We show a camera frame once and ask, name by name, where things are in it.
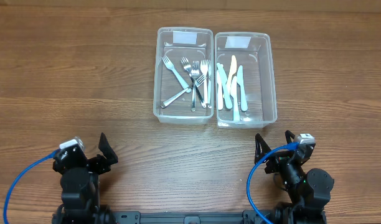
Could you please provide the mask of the light blue plastic fork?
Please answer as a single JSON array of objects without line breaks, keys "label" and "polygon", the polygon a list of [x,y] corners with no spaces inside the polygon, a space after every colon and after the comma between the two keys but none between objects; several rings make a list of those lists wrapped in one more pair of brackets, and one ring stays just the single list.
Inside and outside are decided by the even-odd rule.
[{"label": "light blue plastic fork", "polygon": [[191,91],[188,90],[189,84],[182,78],[182,76],[178,73],[178,71],[175,69],[174,64],[171,62],[171,60],[168,58],[167,55],[162,57],[162,61],[164,62],[166,68],[170,70],[177,81],[180,83],[181,87],[186,91],[186,93],[190,93]]}]

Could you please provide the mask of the thin curved metal fork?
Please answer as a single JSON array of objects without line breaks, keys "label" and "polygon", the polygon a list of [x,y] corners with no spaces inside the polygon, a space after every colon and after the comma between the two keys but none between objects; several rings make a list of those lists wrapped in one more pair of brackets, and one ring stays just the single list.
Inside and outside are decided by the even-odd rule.
[{"label": "thin curved metal fork", "polygon": [[196,106],[196,96],[198,96],[200,103],[203,108],[206,107],[205,100],[203,96],[201,95],[198,87],[203,84],[205,79],[207,78],[207,75],[202,75],[199,70],[199,62],[193,61],[193,64],[191,65],[190,61],[186,57],[181,58],[181,64],[185,71],[188,72],[191,82],[192,82],[192,101],[191,101],[191,111],[195,112],[195,106]]}]

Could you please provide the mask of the broad metal fork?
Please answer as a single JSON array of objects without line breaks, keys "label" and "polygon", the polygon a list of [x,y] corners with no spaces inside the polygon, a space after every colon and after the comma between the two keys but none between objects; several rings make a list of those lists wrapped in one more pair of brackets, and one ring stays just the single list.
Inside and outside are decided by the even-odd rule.
[{"label": "broad metal fork", "polygon": [[[199,87],[207,78],[207,75],[202,75],[201,77],[199,77],[197,79],[198,83],[196,84],[196,87]],[[191,87],[188,87],[182,91],[180,91],[179,93],[177,93],[176,95],[172,96],[171,98],[169,98],[168,100],[166,101],[162,101],[161,102],[161,108],[166,108],[168,107],[173,101],[175,101],[176,99],[178,99],[178,97],[180,97],[181,95],[183,95],[187,90],[190,90]]]}]

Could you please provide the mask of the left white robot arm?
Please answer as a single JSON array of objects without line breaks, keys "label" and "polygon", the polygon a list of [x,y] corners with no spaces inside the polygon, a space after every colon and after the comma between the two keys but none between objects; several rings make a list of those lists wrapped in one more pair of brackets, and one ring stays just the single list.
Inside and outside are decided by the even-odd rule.
[{"label": "left white robot arm", "polygon": [[100,203],[99,176],[111,170],[118,156],[101,133],[98,148],[101,154],[87,158],[80,138],[60,144],[53,156],[53,170],[62,175],[62,204],[52,215],[52,223],[116,224],[109,205]]}]

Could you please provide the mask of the white plastic fork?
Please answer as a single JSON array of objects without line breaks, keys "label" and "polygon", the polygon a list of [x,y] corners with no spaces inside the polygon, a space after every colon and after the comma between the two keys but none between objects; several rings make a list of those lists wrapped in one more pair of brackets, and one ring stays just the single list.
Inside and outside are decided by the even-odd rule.
[{"label": "white plastic fork", "polygon": [[201,61],[201,64],[200,64],[200,71],[202,72],[203,76],[204,76],[204,102],[205,102],[205,105],[207,106],[209,104],[208,102],[208,94],[209,94],[209,90],[208,90],[208,82],[209,82],[209,76],[208,76],[208,72],[209,72],[209,65],[210,65],[210,60],[207,60],[207,59],[204,59]]}]

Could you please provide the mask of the pale blue plastic knife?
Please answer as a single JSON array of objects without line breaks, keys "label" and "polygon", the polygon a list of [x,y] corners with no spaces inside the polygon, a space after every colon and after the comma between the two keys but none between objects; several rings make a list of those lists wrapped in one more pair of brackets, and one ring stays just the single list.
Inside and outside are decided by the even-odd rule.
[{"label": "pale blue plastic knife", "polygon": [[237,83],[240,87],[240,99],[241,99],[241,110],[246,112],[248,110],[247,99],[245,94],[245,86],[243,79],[243,66],[240,65],[237,71]]}]

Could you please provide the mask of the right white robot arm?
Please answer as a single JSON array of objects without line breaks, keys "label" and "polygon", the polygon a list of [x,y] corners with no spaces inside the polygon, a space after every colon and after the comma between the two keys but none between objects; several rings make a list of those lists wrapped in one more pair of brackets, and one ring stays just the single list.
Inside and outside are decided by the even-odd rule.
[{"label": "right white robot arm", "polygon": [[[261,223],[326,223],[324,207],[331,199],[334,179],[322,169],[303,171],[302,165],[311,157],[316,146],[311,134],[285,131],[286,144],[275,149],[260,134],[255,135],[254,166],[247,179],[247,198]],[[252,200],[250,182],[257,168],[264,164],[266,174],[280,176],[290,203],[280,202],[267,214]]]}]

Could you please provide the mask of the light blue serrated knife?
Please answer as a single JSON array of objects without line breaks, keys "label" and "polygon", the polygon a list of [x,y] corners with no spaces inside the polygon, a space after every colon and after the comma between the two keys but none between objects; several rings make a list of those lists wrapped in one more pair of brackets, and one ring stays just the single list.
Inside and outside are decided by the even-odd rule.
[{"label": "light blue serrated knife", "polygon": [[230,96],[233,99],[233,120],[240,121],[240,113],[238,109],[238,98],[237,98],[237,77],[232,78],[230,86]]}]

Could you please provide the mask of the cream white plastic knife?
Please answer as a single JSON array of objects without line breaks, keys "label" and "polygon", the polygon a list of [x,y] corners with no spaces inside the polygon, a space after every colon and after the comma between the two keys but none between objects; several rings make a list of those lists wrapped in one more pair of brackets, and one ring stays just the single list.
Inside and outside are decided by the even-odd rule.
[{"label": "cream white plastic knife", "polygon": [[217,108],[218,110],[223,109],[223,90],[222,90],[222,82],[220,79],[219,70],[216,73],[217,78]]}]

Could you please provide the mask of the yellow plastic knife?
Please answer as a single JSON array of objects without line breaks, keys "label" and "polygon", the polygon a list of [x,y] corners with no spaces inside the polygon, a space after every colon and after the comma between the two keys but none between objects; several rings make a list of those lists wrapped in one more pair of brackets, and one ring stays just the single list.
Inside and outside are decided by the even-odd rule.
[{"label": "yellow plastic knife", "polygon": [[236,72],[237,72],[237,59],[236,59],[236,56],[232,55],[231,56],[231,63],[230,63],[230,70],[228,73],[228,78],[227,78],[227,83],[226,83],[228,91],[230,91],[232,78],[236,74]]}]

